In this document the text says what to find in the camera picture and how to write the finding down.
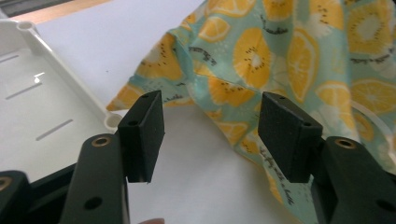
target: white table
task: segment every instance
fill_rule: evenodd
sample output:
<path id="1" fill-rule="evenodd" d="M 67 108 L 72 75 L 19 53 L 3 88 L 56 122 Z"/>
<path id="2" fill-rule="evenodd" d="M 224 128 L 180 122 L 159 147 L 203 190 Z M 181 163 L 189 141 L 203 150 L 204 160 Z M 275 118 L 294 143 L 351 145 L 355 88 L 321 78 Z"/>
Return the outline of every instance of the white table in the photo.
<path id="1" fill-rule="evenodd" d="M 106 105 L 162 34 L 201 0 L 113 0 L 37 25 L 44 40 Z M 263 170 L 234 153 L 195 106 L 165 109 L 152 183 L 129 185 L 131 222 L 296 223 Z"/>

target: cloth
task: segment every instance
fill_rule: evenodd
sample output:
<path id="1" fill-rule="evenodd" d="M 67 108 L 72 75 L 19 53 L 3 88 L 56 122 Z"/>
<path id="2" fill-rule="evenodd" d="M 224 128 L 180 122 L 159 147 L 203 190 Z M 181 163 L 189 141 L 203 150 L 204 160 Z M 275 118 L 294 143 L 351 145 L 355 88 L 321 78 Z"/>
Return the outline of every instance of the cloth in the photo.
<path id="1" fill-rule="evenodd" d="M 197 104 L 265 169 L 275 197 L 316 223 L 310 183 L 291 184 L 258 136 L 262 92 L 290 98 L 324 138 L 359 141 L 396 174 L 395 24 L 390 0 L 207 0 L 163 36 L 107 109 L 156 90 L 165 106 Z"/>

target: white tray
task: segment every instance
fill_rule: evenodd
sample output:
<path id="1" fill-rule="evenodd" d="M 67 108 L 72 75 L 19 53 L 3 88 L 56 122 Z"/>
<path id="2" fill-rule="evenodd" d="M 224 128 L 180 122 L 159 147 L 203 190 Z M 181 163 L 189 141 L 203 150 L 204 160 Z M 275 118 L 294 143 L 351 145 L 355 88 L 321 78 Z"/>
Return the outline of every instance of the white tray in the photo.
<path id="1" fill-rule="evenodd" d="M 0 171 L 30 181 L 76 162 L 85 139 L 120 121 L 27 21 L 0 20 L 0 111 Z"/>

